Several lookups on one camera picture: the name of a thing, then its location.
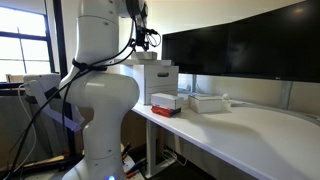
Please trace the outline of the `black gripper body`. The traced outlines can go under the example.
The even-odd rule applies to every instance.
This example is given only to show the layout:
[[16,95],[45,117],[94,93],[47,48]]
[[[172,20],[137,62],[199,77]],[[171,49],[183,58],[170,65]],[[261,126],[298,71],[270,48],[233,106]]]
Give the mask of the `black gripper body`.
[[136,45],[141,47],[143,50],[149,49],[149,43],[146,41],[146,31],[143,27],[138,26],[136,29]]

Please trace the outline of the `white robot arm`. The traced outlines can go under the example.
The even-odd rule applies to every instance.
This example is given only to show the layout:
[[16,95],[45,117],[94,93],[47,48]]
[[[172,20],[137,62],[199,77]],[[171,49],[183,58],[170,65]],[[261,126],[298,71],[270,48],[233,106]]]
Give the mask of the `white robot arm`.
[[120,150],[121,123],[139,98],[136,81],[109,74],[105,66],[118,55],[119,19],[135,19],[144,0],[81,0],[74,63],[61,86],[70,104],[94,110],[83,129],[84,158],[62,180],[127,180]]

